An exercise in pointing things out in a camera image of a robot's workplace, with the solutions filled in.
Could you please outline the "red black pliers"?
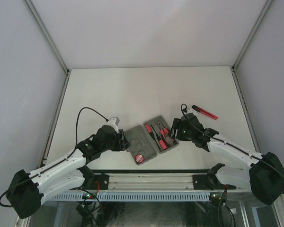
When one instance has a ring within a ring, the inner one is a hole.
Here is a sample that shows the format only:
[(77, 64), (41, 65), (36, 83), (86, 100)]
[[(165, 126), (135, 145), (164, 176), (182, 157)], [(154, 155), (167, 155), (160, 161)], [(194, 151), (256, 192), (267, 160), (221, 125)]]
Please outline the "red black pliers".
[(157, 126), (158, 126), (158, 128), (160, 130), (160, 134), (161, 134), (161, 137), (162, 137), (163, 141), (167, 145), (174, 144), (174, 140), (169, 136), (168, 128), (166, 128), (161, 122), (157, 122)]

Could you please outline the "red-handled screwdriver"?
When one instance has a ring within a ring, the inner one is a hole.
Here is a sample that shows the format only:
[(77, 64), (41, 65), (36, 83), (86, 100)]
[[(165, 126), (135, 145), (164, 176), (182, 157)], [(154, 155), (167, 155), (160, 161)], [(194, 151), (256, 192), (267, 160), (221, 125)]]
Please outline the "red-handled screwdriver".
[(152, 139), (156, 142), (156, 139), (155, 139), (154, 133), (153, 133), (153, 131), (152, 131), (152, 129), (151, 129), (151, 127), (150, 127), (150, 125), (145, 124), (144, 126), (145, 126), (145, 128), (146, 128), (147, 132), (149, 133), (149, 135), (151, 136), (151, 138), (152, 138)]
[(167, 149), (167, 146), (166, 144), (164, 143), (164, 141), (162, 140), (162, 138), (158, 135), (158, 133), (155, 132), (155, 135), (156, 135), (156, 138), (157, 138), (157, 141), (159, 142), (160, 144), (160, 147), (163, 149), (163, 150), (166, 150)]

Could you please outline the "grey plastic tool case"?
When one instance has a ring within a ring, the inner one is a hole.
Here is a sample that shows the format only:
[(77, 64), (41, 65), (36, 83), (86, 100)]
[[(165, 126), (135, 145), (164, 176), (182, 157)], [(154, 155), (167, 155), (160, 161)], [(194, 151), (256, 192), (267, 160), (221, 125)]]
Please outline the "grey plastic tool case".
[[(163, 150), (160, 147), (159, 142), (157, 141), (155, 132), (158, 133), (158, 135), (161, 137), (160, 130), (157, 126), (157, 122), (161, 122), (168, 130), (170, 131), (170, 126), (166, 122), (165, 118), (162, 115), (156, 116), (146, 122), (144, 122), (142, 125), (137, 125), (127, 131), (125, 131), (125, 137), (130, 142), (130, 147), (127, 149), (127, 152), (129, 152), (135, 162), (135, 156), (138, 154), (142, 154), (145, 158), (145, 161), (141, 164), (136, 165), (142, 165), (145, 162), (150, 161), (151, 159), (154, 159), (158, 154), (166, 153), (172, 149), (174, 149), (176, 146), (179, 145), (178, 140), (174, 142), (172, 145), (167, 145), (167, 149)], [(145, 124), (150, 125), (156, 142), (151, 138), (149, 133), (147, 132), (145, 128)]]

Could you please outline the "red black utility knife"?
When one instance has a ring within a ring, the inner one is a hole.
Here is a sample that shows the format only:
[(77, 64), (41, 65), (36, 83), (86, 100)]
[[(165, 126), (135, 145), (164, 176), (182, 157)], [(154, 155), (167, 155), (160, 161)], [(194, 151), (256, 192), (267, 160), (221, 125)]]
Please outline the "red black utility knife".
[(207, 116), (207, 117), (209, 117), (209, 118), (211, 118), (211, 119), (213, 119), (213, 120), (218, 120), (218, 117), (217, 117), (216, 115), (214, 115), (214, 114), (212, 114), (212, 113), (206, 111), (205, 109), (203, 109), (203, 108), (201, 108), (201, 107), (198, 107), (198, 106), (196, 106), (196, 105), (193, 105), (192, 108), (193, 108), (195, 111), (197, 111), (197, 112), (199, 112), (199, 113), (201, 113), (201, 114), (203, 114), (203, 115), (205, 115), (205, 116)]

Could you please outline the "black electrical tape roll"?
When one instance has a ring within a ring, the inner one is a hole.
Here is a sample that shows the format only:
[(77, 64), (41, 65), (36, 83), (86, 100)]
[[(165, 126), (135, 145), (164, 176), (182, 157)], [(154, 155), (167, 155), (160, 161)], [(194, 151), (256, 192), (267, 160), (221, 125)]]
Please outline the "black electrical tape roll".
[(142, 154), (138, 154), (138, 155), (135, 156), (135, 162), (137, 164), (141, 164), (144, 161), (145, 161), (145, 158), (144, 158), (144, 156)]

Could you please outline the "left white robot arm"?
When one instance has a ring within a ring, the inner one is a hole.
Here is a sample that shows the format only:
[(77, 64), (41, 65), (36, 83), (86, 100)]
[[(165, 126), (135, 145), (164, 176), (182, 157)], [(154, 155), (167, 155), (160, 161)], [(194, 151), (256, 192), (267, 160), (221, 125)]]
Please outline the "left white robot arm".
[(29, 173), (25, 170), (16, 172), (3, 195), (18, 216), (25, 219), (58, 194), (80, 187), (91, 188), (95, 174), (87, 165), (106, 151), (124, 151), (128, 147), (122, 129), (103, 125), (62, 158)]

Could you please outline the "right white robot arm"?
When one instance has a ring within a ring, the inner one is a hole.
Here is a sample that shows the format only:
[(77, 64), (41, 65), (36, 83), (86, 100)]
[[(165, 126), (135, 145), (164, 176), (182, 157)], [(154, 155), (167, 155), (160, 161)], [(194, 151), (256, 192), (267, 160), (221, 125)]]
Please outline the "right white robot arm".
[(274, 153), (264, 155), (240, 147), (218, 131), (204, 128), (193, 113), (175, 118), (170, 134), (173, 139), (190, 141), (196, 147), (231, 162), (232, 166), (218, 163), (208, 171), (208, 183), (212, 188), (232, 185), (246, 189), (266, 205), (271, 205), (284, 194), (284, 167)]

